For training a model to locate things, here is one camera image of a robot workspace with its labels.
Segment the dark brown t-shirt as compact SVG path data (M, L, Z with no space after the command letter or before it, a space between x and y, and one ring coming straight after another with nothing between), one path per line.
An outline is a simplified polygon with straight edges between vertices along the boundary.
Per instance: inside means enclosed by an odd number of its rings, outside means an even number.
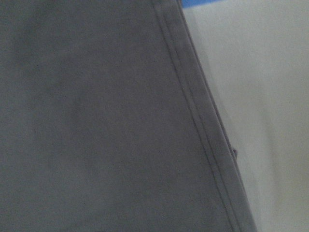
M0 229L256 231L181 1L1 1Z

